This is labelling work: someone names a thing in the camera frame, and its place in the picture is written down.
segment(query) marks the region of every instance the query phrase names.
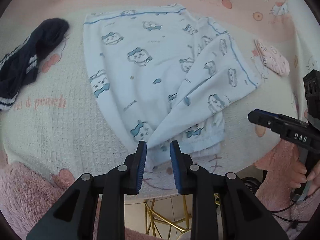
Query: tile floor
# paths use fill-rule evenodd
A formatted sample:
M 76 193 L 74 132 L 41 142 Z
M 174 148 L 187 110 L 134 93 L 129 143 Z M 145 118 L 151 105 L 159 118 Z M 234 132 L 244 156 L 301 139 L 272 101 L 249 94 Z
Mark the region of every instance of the tile floor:
M 242 171 L 239 171 L 237 175 L 240 178 L 244 177 L 255 177 L 262 180 L 262 171 L 258 170 L 254 166 L 247 167 L 243 169 Z M 188 213 L 191 213 L 192 211 L 192 195 L 186 195 L 186 201 L 187 201 L 187 207 L 188 207 Z M 148 205 L 151 206 L 152 199 L 148 200 Z M 124 204 L 124 223 L 125 226 L 136 230 L 141 233 L 145 233 L 145 205 L 143 203 L 143 200 L 136 200 L 136 201 L 127 201 Z M 183 211 L 183 202 L 182 202 L 182 196 L 171 196 L 171 197 L 165 197 L 157 199 L 154 205 L 154 210 L 159 212 L 164 217 L 168 218 L 171 221 L 179 220 L 184 217 L 184 211 Z M 218 213 L 218 221 L 221 219 L 221 215 Z M 186 223 L 182 222 L 179 225 L 182 227 L 186 227 Z M 161 234 L 161 237 L 163 239 L 168 239 L 168 232 L 169 232 L 169 226 L 164 225 L 161 223 L 156 223 L 156 226 Z M 175 228 L 172 228 L 170 239 L 176 240 L 180 235 L 180 232 L 176 230 Z

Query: black cable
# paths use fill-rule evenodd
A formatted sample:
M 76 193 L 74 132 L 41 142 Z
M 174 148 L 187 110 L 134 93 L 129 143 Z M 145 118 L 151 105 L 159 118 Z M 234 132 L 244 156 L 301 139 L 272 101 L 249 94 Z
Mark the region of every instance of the black cable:
M 253 192 L 254 194 L 256 194 L 257 190 L 261 186 L 261 182 L 259 180 L 257 180 L 256 178 L 246 177 L 241 180 L 249 188 L 249 190 L 251 192 Z M 280 213 L 280 212 L 286 211 L 289 208 L 291 208 L 293 205 L 296 204 L 296 201 L 293 201 L 293 200 L 291 200 L 291 201 L 292 201 L 292 204 L 290 204 L 288 207 L 286 207 L 284 209 L 276 210 L 276 211 L 269 210 L 269 211 L 272 213 L 273 216 L 275 216 L 283 221 L 293 223 L 292 228 L 296 228 L 298 224 L 308 223 L 309 221 L 290 220 L 290 219 L 286 219 L 286 218 L 283 218 L 283 217 L 280 217 L 280 216 L 274 214 L 274 213 Z
M 288 210 L 289 208 L 291 208 L 293 205 L 295 204 L 295 202 L 293 202 L 290 206 L 284 208 L 284 209 L 281 209 L 281 210 L 277 210 L 277 211 L 271 211 L 269 210 L 271 213 L 280 213 L 280 212 L 283 212 L 283 211 L 286 211 Z
M 286 219 L 286 218 L 283 218 L 283 217 L 279 217 L 279 216 L 276 215 L 276 214 L 272 214 L 272 215 L 275 216 L 275 217 L 277 217 L 277 218 L 280 218 L 280 219 L 283 220 L 283 221 L 287 221 L 287 222 L 290 222 L 290 223 L 298 223 L 298 224 L 309 223 L 309 221 L 290 220 L 290 219 Z

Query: pink sock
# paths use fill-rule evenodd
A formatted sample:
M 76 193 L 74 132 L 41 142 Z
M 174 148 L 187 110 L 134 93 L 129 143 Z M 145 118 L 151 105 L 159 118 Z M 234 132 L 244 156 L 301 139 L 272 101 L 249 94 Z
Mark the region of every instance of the pink sock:
M 290 72 L 290 66 L 287 59 L 273 46 L 266 46 L 258 39 L 254 43 L 259 52 L 262 63 L 280 76 L 287 77 Z

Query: cloth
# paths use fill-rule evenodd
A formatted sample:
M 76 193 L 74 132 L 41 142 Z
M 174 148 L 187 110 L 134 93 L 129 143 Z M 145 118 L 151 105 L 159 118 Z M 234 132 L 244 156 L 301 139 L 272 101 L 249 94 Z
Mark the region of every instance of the cloth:
M 173 138 L 188 152 L 219 143 L 221 110 L 259 85 L 228 31 L 178 4 L 87 15 L 84 56 L 97 103 L 131 151 L 140 140 Z M 148 152 L 154 166 L 170 159 L 166 148 Z
M 273 46 L 266 46 L 260 39 L 254 40 L 262 63 L 280 76 L 287 77 L 290 66 L 287 59 Z
M 0 109 L 11 108 L 22 85 L 34 82 L 38 63 L 62 41 L 69 24 L 62 19 L 43 21 L 18 47 L 0 61 Z

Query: hello kitty print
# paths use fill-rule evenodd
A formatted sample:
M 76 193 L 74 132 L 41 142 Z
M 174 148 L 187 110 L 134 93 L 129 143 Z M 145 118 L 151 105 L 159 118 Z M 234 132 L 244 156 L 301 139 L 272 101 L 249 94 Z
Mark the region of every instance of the hello kitty print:
M 132 150 L 178 135 L 193 147 L 219 143 L 222 129 L 195 124 L 259 85 L 228 31 L 179 4 L 87 15 L 84 47 L 97 103 Z M 161 152 L 155 162 L 167 161 Z
M 271 9 L 271 14 L 273 16 L 285 15 L 288 12 L 289 10 L 287 2 L 276 2 L 276 4 Z

